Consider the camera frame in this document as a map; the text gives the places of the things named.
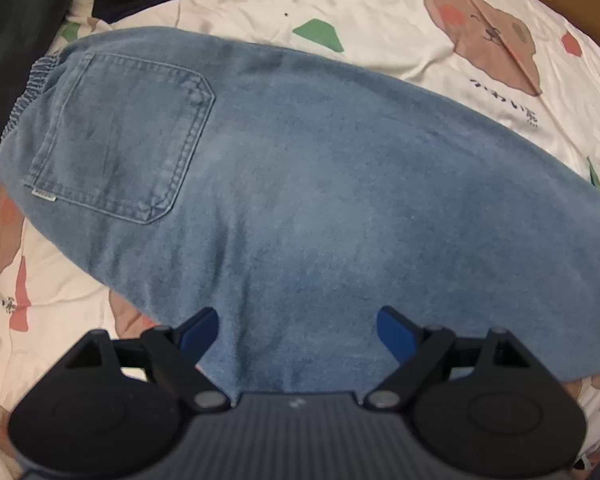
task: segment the bedsheet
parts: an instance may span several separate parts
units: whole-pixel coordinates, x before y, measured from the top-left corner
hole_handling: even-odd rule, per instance
[[[51,50],[88,34],[163,25],[364,66],[444,94],[536,143],[600,190],[600,49],[537,0],[173,0],[117,23],[74,0]],[[0,187],[0,423],[90,328],[152,321],[73,266]],[[600,460],[600,376],[566,386]]]

